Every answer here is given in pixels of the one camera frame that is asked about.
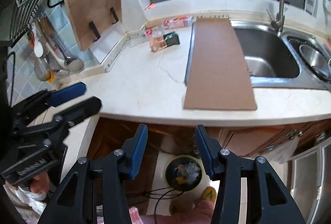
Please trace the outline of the left hand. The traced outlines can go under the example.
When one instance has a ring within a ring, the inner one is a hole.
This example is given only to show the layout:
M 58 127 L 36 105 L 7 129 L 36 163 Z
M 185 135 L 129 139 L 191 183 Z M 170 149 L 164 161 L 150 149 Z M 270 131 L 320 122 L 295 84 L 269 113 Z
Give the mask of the left hand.
M 50 189 L 50 180 L 47 171 L 33 177 L 30 184 L 30 190 L 33 193 L 48 193 Z

